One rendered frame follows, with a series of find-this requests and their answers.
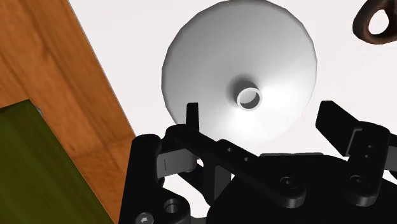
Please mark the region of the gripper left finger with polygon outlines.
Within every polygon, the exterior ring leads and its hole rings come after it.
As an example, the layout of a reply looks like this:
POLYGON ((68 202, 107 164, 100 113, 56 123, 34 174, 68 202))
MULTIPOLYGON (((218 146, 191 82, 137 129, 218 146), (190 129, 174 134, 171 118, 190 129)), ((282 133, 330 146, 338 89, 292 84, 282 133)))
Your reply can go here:
POLYGON ((189 103, 184 124, 164 137, 137 136, 131 144, 119 224, 283 224, 303 205, 304 183, 276 156, 258 157, 224 139, 199 132, 199 105, 189 103), (163 187, 177 174, 209 204, 205 218, 163 187))

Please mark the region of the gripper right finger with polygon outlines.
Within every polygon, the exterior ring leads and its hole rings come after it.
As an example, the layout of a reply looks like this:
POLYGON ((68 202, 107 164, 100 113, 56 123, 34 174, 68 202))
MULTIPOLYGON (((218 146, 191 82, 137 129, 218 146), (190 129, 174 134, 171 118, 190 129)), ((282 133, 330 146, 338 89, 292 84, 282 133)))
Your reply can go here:
POLYGON ((352 205, 373 205, 380 193, 392 136, 389 129, 359 121, 333 101, 321 101, 316 129, 343 156, 344 197, 352 205))

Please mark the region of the olive green block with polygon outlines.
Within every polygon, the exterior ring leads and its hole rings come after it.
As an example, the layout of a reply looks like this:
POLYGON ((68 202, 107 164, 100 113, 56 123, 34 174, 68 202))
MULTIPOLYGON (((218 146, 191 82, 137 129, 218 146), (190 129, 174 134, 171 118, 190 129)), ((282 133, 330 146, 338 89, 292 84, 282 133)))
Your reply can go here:
POLYGON ((30 100, 0 108, 0 224, 114 224, 30 100))

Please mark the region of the white funnel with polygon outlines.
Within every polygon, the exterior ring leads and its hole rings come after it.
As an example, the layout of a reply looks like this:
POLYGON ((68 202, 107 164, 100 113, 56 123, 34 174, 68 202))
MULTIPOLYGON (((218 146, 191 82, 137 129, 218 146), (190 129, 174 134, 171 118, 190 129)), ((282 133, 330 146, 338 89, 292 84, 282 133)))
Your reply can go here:
POLYGON ((227 0, 177 33, 162 66, 162 94, 176 123, 196 102, 201 133, 251 148, 296 122, 316 71, 313 41, 292 13, 266 0, 227 0))

